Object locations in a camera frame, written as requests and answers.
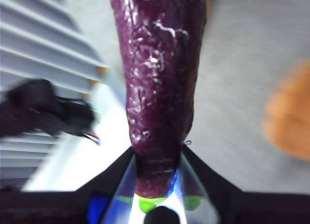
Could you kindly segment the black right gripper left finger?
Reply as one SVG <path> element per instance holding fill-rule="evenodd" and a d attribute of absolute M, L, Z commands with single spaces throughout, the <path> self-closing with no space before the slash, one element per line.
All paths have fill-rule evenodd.
<path fill-rule="evenodd" d="M 89 224 L 127 224 L 136 185 L 136 159 L 128 148 L 106 170 L 77 191 L 88 195 Z"/>

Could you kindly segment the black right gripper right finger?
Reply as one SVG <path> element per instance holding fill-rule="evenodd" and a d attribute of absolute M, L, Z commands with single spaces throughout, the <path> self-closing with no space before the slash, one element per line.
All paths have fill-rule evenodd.
<path fill-rule="evenodd" d="M 194 175 L 198 177 L 212 205 L 216 208 L 220 222 L 222 224 L 235 223 L 232 198 L 234 195 L 242 193 L 242 190 L 209 167 L 189 147 L 183 146 L 182 154 L 189 162 Z"/>

